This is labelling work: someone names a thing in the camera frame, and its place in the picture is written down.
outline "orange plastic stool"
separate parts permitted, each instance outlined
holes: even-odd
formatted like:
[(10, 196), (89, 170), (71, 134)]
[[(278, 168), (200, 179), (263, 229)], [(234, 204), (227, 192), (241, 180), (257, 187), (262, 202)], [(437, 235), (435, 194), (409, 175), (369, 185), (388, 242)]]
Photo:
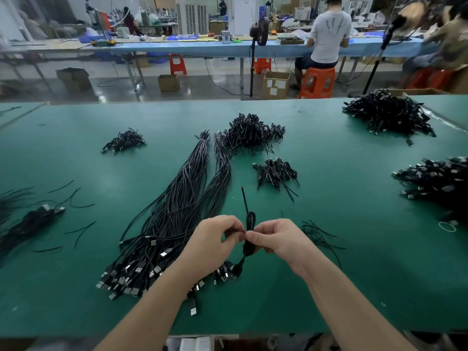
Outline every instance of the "orange plastic stool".
[[(307, 87), (307, 78), (313, 77), (312, 85)], [(326, 88), (325, 83), (330, 78), (330, 85)], [(333, 90), (333, 84), (335, 82), (335, 68), (331, 69), (316, 69), (308, 68), (306, 75), (302, 79), (301, 92), (299, 98), (330, 98)]]
[(272, 71), (272, 58), (257, 58), (254, 60), (255, 74), (261, 74), (263, 70)]
[(407, 88), (435, 88), (437, 90), (444, 90), (452, 75), (453, 70), (421, 69), (416, 72)]
[(169, 64), (171, 67), (171, 75), (174, 75), (176, 71), (182, 71), (184, 75), (187, 75), (187, 69), (185, 69), (184, 58), (182, 58), (179, 54), (169, 54), (170, 56), (177, 57), (179, 56), (179, 64), (174, 64), (174, 58), (169, 58)]

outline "label on box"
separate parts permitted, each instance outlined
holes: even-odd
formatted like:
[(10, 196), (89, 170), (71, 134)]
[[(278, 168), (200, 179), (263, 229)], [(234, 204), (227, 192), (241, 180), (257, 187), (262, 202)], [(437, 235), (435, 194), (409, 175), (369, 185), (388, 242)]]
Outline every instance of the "label on box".
[(285, 88), (286, 87), (286, 80), (276, 80), (275, 81), (276, 88)]

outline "stand fan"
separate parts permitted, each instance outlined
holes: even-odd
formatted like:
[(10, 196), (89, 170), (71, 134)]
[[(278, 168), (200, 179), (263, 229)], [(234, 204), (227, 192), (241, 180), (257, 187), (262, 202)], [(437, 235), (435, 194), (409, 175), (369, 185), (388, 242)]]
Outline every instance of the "stand fan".
[(252, 62), (250, 65), (250, 97), (254, 95), (253, 86), (254, 86), (254, 61), (255, 61), (255, 42), (260, 46), (265, 46), (266, 41), (268, 40), (268, 19), (266, 17), (261, 17), (258, 20), (258, 24), (255, 23), (254, 26), (250, 28), (250, 36), (252, 37)]

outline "forearm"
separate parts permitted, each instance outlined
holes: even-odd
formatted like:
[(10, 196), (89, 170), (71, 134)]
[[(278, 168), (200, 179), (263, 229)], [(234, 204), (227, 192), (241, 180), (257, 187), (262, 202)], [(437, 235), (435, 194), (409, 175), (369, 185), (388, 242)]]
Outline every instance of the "forearm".
[(311, 256), (304, 279), (343, 351), (416, 350), (323, 253)]
[(161, 350), (192, 287), (190, 280), (187, 271), (175, 261), (95, 351)]

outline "rubber band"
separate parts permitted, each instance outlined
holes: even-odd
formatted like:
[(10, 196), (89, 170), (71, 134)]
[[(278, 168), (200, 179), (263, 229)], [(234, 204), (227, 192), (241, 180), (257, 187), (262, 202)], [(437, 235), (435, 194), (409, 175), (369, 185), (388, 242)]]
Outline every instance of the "rubber band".
[[(453, 230), (448, 230), (446, 228), (444, 228), (444, 224), (448, 225), (449, 227), (451, 227)], [(439, 222), (439, 226), (445, 230), (446, 232), (449, 232), (449, 233), (454, 233), (457, 231), (457, 228), (455, 228), (452, 224), (450, 223), (447, 223), (447, 222)]]

